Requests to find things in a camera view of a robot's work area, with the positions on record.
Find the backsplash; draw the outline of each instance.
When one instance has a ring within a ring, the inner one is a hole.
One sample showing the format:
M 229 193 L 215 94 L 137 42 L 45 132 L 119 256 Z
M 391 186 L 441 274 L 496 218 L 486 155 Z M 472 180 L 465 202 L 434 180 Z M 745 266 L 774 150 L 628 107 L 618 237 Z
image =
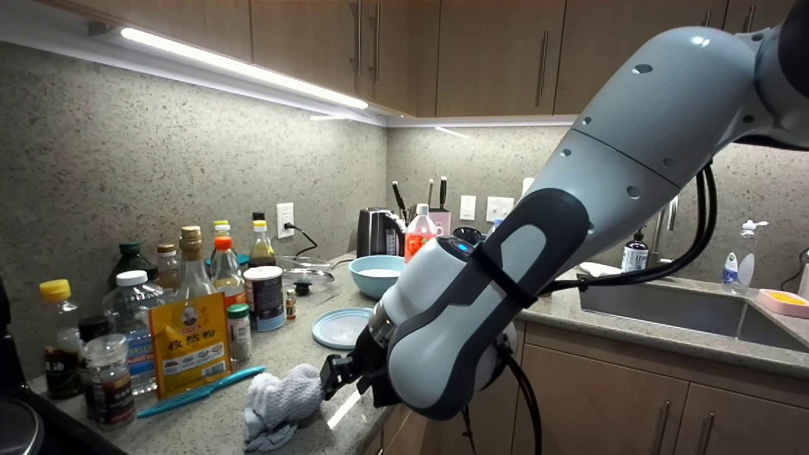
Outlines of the backsplash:
M 82 317 L 98 312 L 119 241 L 156 241 L 228 218 L 248 250 L 251 212 L 296 224 L 315 259 L 352 250 L 358 207 L 385 204 L 385 130 L 311 122 L 196 87 L 0 45 L 0 276 L 24 372 L 53 333 L 37 284 L 71 279 Z M 277 252 L 302 237 L 276 241 Z
M 398 180 L 406 202 L 426 197 L 426 180 L 449 178 L 446 209 L 458 224 L 459 194 L 477 197 L 476 223 L 487 229 L 486 197 L 517 197 L 524 178 L 532 178 L 560 141 L 565 130 L 458 130 L 463 136 L 434 130 L 390 132 L 390 180 Z M 759 236 L 759 260 L 752 286 L 779 288 L 781 280 L 798 271 L 798 252 L 809 247 L 807 228 L 809 204 L 809 155 L 779 151 L 765 146 L 730 145 L 713 159 L 717 184 L 717 228 L 706 252 L 679 276 L 717 280 L 727 250 L 736 245 L 742 219 L 769 219 Z M 661 233 L 661 256 L 673 259 L 688 250 L 695 229 L 695 186 L 679 194 L 673 233 Z M 598 252 L 594 260 L 618 266 L 621 245 Z

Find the countertop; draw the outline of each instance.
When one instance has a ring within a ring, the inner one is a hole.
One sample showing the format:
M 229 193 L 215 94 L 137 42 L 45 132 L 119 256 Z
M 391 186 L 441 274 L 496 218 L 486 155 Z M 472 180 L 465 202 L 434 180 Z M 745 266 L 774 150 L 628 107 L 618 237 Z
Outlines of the countertop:
M 281 332 L 252 333 L 252 363 L 264 367 L 270 374 L 282 376 L 296 363 L 311 363 L 321 368 L 329 350 L 311 338 L 311 326 L 329 312 L 337 308 L 371 308 L 373 301 L 355 293 L 347 260 L 333 267 L 337 280 L 323 288 L 311 288 L 311 295 L 301 295 L 296 303 L 296 320 L 287 320 Z M 675 286 L 706 293 L 723 293 L 716 284 L 665 279 L 653 286 Z M 762 312 L 788 333 L 809 346 L 809 320 L 788 318 Z M 693 356 L 721 360 L 775 374 L 790 374 L 809 379 L 809 352 L 788 352 L 760 344 L 738 341 L 730 337 L 699 333 L 690 328 L 647 323 L 625 317 L 582 312 L 575 288 L 556 291 L 537 299 L 521 313 L 526 323 L 549 323 L 570 332 L 598 333 L 610 338 L 627 338 L 647 346 L 683 352 Z M 243 453 L 243 409 L 245 389 L 251 382 L 228 386 L 196 404 L 156 414 L 149 419 L 133 419 L 129 427 L 115 433 L 101 433 L 127 453 Z M 337 419 L 343 401 L 355 401 L 348 411 Z M 72 418 L 82 419 L 82 399 L 61 404 Z M 358 453 L 382 425 L 386 409 L 371 408 L 371 395 L 355 399 L 353 385 L 343 386 L 331 401 L 321 404 L 321 411 L 301 427 L 294 441 L 276 453 Z

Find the kettle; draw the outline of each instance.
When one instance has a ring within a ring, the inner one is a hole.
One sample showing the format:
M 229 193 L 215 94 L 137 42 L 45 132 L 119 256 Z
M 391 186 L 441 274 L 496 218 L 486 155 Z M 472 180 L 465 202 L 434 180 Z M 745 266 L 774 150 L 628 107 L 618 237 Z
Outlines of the kettle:
M 358 256 L 402 256 L 405 223 L 391 209 L 358 209 L 355 259 Z

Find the white robotic arm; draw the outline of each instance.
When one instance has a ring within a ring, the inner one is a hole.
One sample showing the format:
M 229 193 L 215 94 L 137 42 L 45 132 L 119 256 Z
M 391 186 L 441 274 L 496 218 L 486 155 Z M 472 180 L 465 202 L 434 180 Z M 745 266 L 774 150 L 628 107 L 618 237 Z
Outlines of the white robotic arm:
M 458 414 L 492 379 L 492 341 L 512 317 L 559 274 L 628 237 L 727 141 L 809 146 L 807 49 L 809 2 L 783 28 L 751 35 L 654 35 L 591 98 L 486 243 L 465 252 L 444 237 L 420 250 L 355 350 L 325 360 L 325 396 L 358 376 L 377 404 Z

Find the towel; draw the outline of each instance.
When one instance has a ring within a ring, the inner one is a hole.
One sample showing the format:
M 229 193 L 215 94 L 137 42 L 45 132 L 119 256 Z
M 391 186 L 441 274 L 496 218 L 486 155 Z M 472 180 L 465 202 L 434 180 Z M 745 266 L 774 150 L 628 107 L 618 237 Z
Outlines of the towel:
M 258 374 L 248 389 L 245 453 L 270 453 L 282 448 L 321 408 L 321 374 L 311 363 L 294 367 L 282 379 Z

